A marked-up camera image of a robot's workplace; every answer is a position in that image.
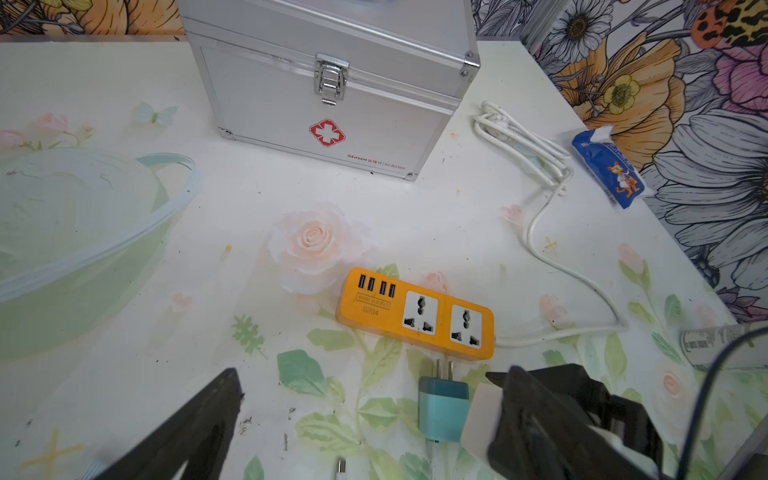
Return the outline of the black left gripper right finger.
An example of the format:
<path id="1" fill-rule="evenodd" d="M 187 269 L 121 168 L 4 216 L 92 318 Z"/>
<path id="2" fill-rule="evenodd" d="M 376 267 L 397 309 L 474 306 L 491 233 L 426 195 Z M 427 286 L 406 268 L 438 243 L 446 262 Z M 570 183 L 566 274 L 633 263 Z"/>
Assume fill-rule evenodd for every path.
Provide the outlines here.
<path id="1" fill-rule="evenodd" d="M 485 454 L 502 478 L 662 478 L 662 441 L 643 405 L 583 366 L 513 366 L 487 378 L 502 397 Z"/>

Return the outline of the orange power strip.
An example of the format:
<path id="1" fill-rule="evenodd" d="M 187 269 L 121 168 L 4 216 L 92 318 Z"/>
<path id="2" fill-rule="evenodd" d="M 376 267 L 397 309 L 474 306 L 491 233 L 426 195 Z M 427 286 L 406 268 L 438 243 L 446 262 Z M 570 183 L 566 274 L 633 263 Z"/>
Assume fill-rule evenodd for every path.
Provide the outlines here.
<path id="1" fill-rule="evenodd" d="M 495 352 L 495 318 L 488 308 L 363 268 L 348 273 L 336 318 L 467 361 L 489 360 Z"/>

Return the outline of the blue snack packet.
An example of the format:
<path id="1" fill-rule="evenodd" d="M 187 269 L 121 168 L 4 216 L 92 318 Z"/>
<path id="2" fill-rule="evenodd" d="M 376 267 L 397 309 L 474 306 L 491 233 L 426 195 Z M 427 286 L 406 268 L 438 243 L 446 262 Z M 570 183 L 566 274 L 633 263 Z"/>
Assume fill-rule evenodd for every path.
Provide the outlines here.
<path id="1" fill-rule="evenodd" d="M 571 144 L 609 197 L 622 209 L 628 209 L 647 194 L 646 185 L 636 168 L 613 141 L 613 125 L 577 134 Z"/>

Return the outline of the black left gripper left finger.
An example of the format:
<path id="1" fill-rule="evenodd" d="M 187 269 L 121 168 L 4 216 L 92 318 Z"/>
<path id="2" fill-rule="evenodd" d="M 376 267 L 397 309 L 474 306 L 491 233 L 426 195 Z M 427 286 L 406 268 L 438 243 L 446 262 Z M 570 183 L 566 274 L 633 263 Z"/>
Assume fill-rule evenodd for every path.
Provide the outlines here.
<path id="1" fill-rule="evenodd" d="M 227 368 L 100 479 L 218 479 L 234 436 L 244 394 Z"/>

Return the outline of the teal USB charger plug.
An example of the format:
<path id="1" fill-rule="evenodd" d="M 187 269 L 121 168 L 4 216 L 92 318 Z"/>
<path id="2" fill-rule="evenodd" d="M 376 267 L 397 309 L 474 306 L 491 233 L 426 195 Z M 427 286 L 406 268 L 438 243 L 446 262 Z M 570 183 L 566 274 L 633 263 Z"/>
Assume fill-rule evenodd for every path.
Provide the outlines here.
<path id="1" fill-rule="evenodd" d="M 454 362 L 436 362 L 433 376 L 419 379 L 418 427 L 435 443 L 459 443 L 470 409 L 470 391 L 454 379 Z"/>

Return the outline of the silver aluminium first aid case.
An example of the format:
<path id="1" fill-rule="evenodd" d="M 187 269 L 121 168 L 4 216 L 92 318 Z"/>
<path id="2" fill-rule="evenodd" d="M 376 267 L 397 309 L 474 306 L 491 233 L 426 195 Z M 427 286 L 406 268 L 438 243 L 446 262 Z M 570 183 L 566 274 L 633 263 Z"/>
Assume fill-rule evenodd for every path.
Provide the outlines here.
<path id="1" fill-rule="evenodd" d="M 220 134 L 415 180 L 478 73 L 466 1 L 206 1 L 179 12 Z"/>

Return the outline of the clear green plastic bowl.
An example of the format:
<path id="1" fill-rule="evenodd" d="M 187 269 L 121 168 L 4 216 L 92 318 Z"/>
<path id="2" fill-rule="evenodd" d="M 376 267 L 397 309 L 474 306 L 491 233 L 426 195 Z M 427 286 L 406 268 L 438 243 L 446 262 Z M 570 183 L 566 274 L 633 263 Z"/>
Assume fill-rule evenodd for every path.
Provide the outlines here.
<path id="1" fill-rule="evenodd" d="M 70 342 L 156 266 L 202 173 L 189 157 L 54 148 L 1 161 L 1 360 Z"/>

